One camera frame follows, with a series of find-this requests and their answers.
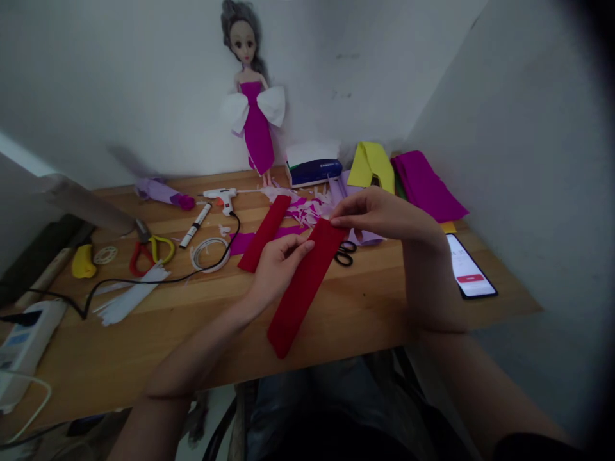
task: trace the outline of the doll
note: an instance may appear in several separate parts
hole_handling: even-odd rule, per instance
[[[267,85],[265,64],[258,56],[260,28],[250,5],[225,0],[220,19],[224,44],[242,63],[242,70],[234,78],[237,93],[227,96],[222,113],[235,133],[243,130],[250,167],[263,178],[263,186],[271,186],[275,154],[269,123],[282,125],[284,90]]]

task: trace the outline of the phone screen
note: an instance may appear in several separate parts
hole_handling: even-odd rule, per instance
[[[467,298],[497,295],[496,289],[489,283],[461,242],[451,234],[447,234],[447,238],[453,260],[453,273],[464,295]]]

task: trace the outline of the power strip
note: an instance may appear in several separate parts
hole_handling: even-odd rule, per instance
[[[62,321],[67,305],[64,301],[41,301],[24,313],[40,311],[37,322],[30,326],[15,325],[0,347],[0,370],[33,376],[38,362],[56,327]],[[20,402],[30,380],[19,375],[0,373],[0,411],[10,413]]]

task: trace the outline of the tape roll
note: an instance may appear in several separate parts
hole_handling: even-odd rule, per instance
[[[199,266],[199,256],[201,256],[201,252],[207,248],[208,246],[210,246],[213,243],[222,243],[226,247],[229,246],[229,243],[225,240],[225,239],[221,239],[219,237],[213,237],[213,238],[209,238],[207,240],[203,240],[201,243],[199,243],[199,246],[197,246],[196,248],[194,247],[190,247],[190,260],[192,262],[192,266],[195,268],[195,270],[199,270],[201,272],[204,273],[211,273],[211,272],[216,272],[220,269],[222,269],[224,267],[224,265],[228,262],[229,258],[231,257],[231,252],[225,252],[225,256],[224,258],[218,263],[216,264],[214,267],[212,267],[211,269],[207,269],[207,270],[202,270],[203,268],[201,266]]]
[[[104,247],[94,256],[94,264],[98,264],[99,266],[104,266],[105,264],[109,264],[112,260],[117,256],[117,248],[115,247]]]

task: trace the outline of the purple dress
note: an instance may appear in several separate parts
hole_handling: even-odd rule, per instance
[[[274,145],[271,142],[269,121],[256,104],[261,93],[261,82],[241,84],[242,93],[248,98],[248,118],[243,127],[245,144],[250,154],[250,167],[263,175],[274,164]]]

